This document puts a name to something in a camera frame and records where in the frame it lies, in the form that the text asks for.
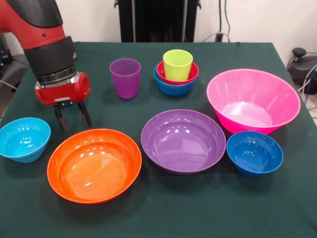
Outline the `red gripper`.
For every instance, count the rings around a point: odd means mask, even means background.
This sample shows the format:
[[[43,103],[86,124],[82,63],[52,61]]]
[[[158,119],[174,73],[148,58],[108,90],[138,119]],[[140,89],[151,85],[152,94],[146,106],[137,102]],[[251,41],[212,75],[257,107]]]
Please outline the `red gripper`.
[[[86,73],[76,73],[72,78],[47,86],[41,85],[39,82],[35,84],[35,94],[38,100],[46,106],[54,106],[54,113],[59,122],[62,131],[69,131],[70,127],[63,116],[61,105],[65,101],[78,102],[78,107],[82,112],[84,124],[92,127],[92,121],[88,110],[83,102],[91,92],[90,80]]]

